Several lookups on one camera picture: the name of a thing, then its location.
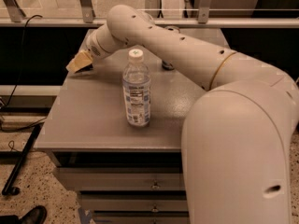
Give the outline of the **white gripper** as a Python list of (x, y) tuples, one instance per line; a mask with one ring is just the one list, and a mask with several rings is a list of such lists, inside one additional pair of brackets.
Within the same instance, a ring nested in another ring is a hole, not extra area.
[(95, 31), (88, 34), (86, 38), (87, 50), (80, 50), (75, 57), (66, 66), (66, 70), (71, 73), (76, 73), (80, 69), (87, 67), (94, 59), (105, 59), (109, 53), (99, 45)]

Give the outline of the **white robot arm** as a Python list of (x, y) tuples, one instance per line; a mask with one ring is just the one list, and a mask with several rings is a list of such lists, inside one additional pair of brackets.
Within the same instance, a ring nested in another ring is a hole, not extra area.
[(299, 90), (275, 66), (113, 7), (66, 67), (140, 45), (205, 89), (184, 120), (181, 154), (192, 224), (292, 224), (290, 143)]

